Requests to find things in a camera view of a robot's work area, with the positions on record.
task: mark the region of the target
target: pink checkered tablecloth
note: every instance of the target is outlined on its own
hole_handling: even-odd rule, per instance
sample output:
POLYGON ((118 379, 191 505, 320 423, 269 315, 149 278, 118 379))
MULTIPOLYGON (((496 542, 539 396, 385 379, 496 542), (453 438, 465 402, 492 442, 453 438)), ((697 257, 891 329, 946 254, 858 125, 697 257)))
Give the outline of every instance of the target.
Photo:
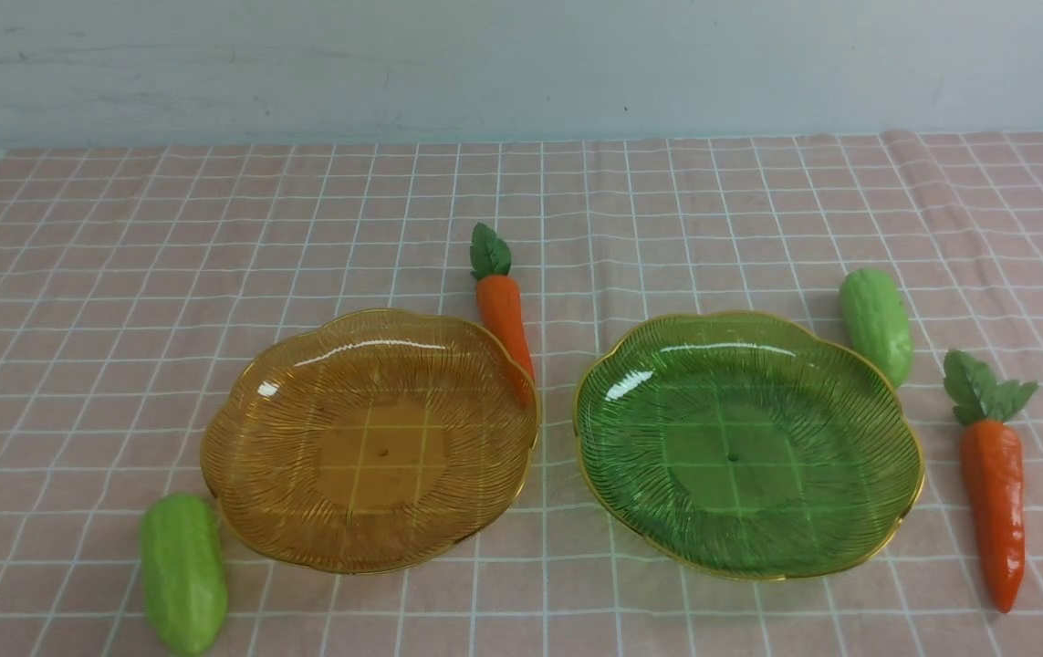
POLYGON ((335 578, 225 537, 213 656, 1043 657, 1043 133, 16 150, 0 161, 0 654, 163 654, 137 524, 263 347, 371 307, 476 317, 467 240, 512 243, 547 423, 512 510, 429 564, 335 578), (692 571, 580 481, 574 386, 668 312, 843 340, 838 284, 901 279, 929 459, 878 558, 752 585, 692 571), (1030 564, 991 611, 941 386, 948 347, 1042 390, 1030 564))

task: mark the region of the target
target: toy carrot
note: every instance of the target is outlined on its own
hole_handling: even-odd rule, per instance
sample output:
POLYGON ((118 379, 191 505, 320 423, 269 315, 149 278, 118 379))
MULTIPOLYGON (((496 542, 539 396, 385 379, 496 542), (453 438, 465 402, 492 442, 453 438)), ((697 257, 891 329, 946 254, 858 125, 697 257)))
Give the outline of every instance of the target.
POLYGON ((513 361, 533 378, 533 359, 529 357, 522 321, 522 289, 517 288, 516 281, 509 278, 513 251, 509 250, 505 240, 496 237, 495 229, 477 223, 471 229, 468 254, 471 258, 471 277, 477 279, 480 320, 505 345, 513 361))
POLYGON ((984 580, 996 607, 1012 610, 1025 577, 1025 463, 1020 436, 1004 424, 1039 388, 996 382, 992 368, 962 350, 943 360, 943 387, 965 430, 960 467, 975 519, 984 580))

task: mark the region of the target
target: plate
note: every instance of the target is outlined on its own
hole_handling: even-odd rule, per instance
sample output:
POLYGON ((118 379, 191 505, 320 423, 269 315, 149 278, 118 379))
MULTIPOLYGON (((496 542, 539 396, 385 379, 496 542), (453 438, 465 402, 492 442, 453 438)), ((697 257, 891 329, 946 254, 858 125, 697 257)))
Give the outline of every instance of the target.
POLYGON ((726 578, 863 564, 923 486, 922 446, 882 374, 763 313, 637 325, 582 380, 574 428, 606 510, 726 578))
POLYGON ((539 417, 533 380, 480 325, 362 311, 259 355, 205 430, 200 469, 247 548, 379 574, 501 515, 539 417))

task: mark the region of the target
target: white wall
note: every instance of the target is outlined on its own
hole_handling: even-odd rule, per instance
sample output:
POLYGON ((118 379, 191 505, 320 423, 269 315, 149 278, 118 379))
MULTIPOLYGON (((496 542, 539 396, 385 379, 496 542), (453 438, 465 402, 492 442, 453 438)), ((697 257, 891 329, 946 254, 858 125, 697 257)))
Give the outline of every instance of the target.
POLYGON ((1043 128, 1043 0, 0 0, 0 146, 1043 128))

